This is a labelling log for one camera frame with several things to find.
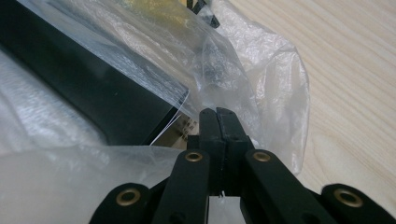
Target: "crumpled plastic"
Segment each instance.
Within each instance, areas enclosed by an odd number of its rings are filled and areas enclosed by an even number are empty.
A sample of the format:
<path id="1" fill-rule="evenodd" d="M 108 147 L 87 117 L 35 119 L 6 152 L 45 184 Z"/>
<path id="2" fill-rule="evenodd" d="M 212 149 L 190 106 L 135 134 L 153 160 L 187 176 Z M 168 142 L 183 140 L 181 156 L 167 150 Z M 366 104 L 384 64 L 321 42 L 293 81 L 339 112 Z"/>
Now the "crumpled plastic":
<path id="1" fill-rule="evenodd" d="M 256 148 L 301 170 L 309 108 L 301 59 L 288 40 L 227 1 L 212 2 L 219 33 L 176 0 L 20 2 L 189 117 L 231 109 Z M 169 76 L 139 73 L 135 52 Z M 190 94 L 182 104 L 184 87 Z"/>

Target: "black rectangular object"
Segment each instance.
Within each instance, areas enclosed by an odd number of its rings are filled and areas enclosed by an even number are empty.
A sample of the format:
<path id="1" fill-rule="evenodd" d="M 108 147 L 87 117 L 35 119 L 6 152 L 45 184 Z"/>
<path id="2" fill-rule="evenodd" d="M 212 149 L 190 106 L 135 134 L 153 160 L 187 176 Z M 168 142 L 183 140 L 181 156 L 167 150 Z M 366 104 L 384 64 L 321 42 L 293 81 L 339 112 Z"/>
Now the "black rectangular object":
<path id="1" fill-rule="evenodd" d="M 147 145 L 177 112 L 15 0 L 0 3 L 0 31 L 0 45 L 88 118 L 109 145 Z M 156 68 L 135 57 L 142 70 Z"/>

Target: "wooden surface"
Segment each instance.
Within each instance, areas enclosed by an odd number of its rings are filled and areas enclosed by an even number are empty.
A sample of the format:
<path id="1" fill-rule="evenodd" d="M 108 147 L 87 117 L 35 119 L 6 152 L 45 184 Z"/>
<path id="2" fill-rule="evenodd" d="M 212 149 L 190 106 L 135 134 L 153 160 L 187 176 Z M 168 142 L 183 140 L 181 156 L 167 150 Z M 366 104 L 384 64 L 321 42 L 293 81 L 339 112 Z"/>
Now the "wooden surface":
<path id="1" fill-rule="evenodd" d="M 316 192 L 350 185 L 396 217 L 396 1 L 232 3 L 303 58 L 311 111 L 298 178 Z"/>

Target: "wooden table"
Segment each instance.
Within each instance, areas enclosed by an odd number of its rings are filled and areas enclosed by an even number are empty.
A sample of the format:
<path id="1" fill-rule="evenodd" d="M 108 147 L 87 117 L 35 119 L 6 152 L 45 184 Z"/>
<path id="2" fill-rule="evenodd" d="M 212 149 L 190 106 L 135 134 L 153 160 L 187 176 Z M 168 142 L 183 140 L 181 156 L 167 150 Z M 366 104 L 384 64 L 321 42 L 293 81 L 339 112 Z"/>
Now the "wooden table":
<path id="1" fill-rule="evenodd" d="M 344 183 L 396 217 L 396 2 L 232 0 L 289 39 L 310 80 L 303 184 Z"/>

